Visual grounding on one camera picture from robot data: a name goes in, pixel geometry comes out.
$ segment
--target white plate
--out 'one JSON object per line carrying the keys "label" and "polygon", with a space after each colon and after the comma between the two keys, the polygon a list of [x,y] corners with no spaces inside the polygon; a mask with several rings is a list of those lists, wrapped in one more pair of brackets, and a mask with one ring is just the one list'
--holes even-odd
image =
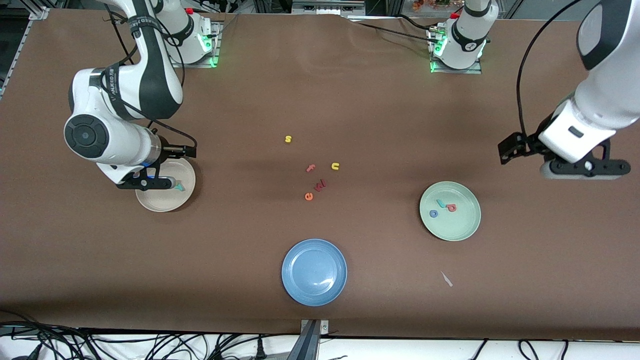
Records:
{"label": "white plate", "polygon": [[182,184],[184,191],[176,188],[169,190],[136,190],[136,197],[145,208],[157,213],[175,210],[191,197],[196,186],[196,173],[185,159],[167,159],[160,164],[161,177],[173,177]]}

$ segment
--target table surface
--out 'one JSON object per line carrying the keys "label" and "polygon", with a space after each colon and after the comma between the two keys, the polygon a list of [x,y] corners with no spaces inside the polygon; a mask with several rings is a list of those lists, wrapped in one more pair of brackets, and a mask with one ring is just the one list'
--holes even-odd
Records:
{"label": "table surface", "polygon": [[[515,78],[541,22],[496,22],[483,74],[460,76],[430,73],[420,40],[338,16],[228,18],[219,67],[187,70],[170,120],[200,143],[193,199],[153,213],[63,140],[75,72],[122,57],[103,16],[52,10],[35,22],[0,101],[1,307],[129,329],[296,332],[301,318],[327,318],[362,336],[640,334],[640,126],[613,138],[612,156],[633,168],[616,181],[549,181],[542,158],[498,159],[518,130]],[[529,57],[531,131],[586,76],[576,29],[551,25]],[[479,199],[471,238],[442,241],[420,221],[438,181]],[[307,238],[348,263],[342,295],[323,307],[295,303],[280,279]]]}

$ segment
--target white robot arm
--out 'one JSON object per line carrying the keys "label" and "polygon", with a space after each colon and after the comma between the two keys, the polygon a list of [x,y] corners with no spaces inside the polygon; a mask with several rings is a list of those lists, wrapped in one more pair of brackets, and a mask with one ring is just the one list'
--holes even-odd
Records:
{"label": "white robot arm", "polygon": [[446,21],[446,36],[433,54],[450,68],[470,67],[480,57],[498,12],[496,0],[466,0],[460,17]]}
{"label": "white robot arm", "polygon": [[[629,173],[624,160],[609,159],[609,138],[640,118],[640,0],[606,0],[582,21],[577,46],[589,76],[538,131],[499,145],[501,161],[543,154],[541,172],[549,178],[613,179]],[[602,158],[592,150],[603,147]]]}
{"label": "white robot arm", "polygon": [[[146,168],[153,166],[158,174],[160,163],[167,158],[195,157],[195,147],[170,145],[131,122],[144,117],[168,119],[182,104],[182,88],[167,55],[163,30],[149,0],[103,1],[125,12],[140,61],[76,74],[69,88],[72,114],[65,124],[65,140],[80,157],[97,163],[120,188],[173,188],[172,179],[147,178]],[[168,28],[188,23],[183,9],[164,11]]]}

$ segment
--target cable connector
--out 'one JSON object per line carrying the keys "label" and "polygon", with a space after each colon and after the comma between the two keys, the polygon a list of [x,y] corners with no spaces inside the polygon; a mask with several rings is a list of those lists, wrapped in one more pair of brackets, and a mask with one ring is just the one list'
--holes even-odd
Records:
{"label": "cable connector", "polygon": [[267,354],[262,347],[262,335],[258,335],[258,350],[255,352],[255,360],[264,360],[267,358]]}

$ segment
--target green plate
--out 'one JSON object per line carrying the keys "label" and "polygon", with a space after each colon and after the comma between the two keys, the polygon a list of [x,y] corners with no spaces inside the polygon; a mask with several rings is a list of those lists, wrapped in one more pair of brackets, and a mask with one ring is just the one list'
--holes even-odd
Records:
{"label": "green plate", "polygon": [[[446,205],[455,205],[455,209]],[[422,194],[420,217],[435,236],[447,241],[460,241],[473,235],[480,226],[480,204],[471,190],[463,185],[442,181],[429,186]]]}

